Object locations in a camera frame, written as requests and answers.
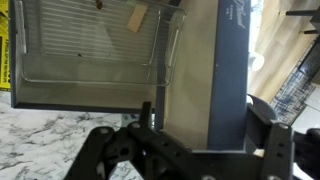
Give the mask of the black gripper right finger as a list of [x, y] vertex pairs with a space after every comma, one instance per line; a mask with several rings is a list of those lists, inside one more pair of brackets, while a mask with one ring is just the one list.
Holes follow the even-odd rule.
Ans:
[[293, 165], [314, 180], [320, 180], [320, 129], [305, 133], [272, 122], [253, 105], [247, 105], [246, 133], [254, 145], [264, 150], [261, 180], [294, 180]]

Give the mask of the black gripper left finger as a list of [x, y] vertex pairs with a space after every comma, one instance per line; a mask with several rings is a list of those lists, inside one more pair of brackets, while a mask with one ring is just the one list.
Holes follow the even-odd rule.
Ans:
[[109, 180], [121, 162], [130, 162], [144, 180], [214, 180], [214, 172], [190, 152], [149, 127], [151, 104], [139, 120], [114, 130], [93, 129], [64, 180]]

